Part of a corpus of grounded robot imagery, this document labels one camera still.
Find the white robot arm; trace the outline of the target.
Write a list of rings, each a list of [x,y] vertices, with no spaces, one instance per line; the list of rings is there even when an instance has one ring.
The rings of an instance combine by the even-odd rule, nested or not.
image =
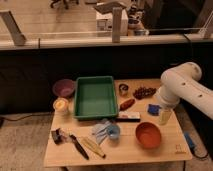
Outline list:
[[[174,109],[184,99],[213,120],[213,90],[199,83],[200,66],[186,62],[165,70],[161,74],[161,86],[155,98],[162,109]]]

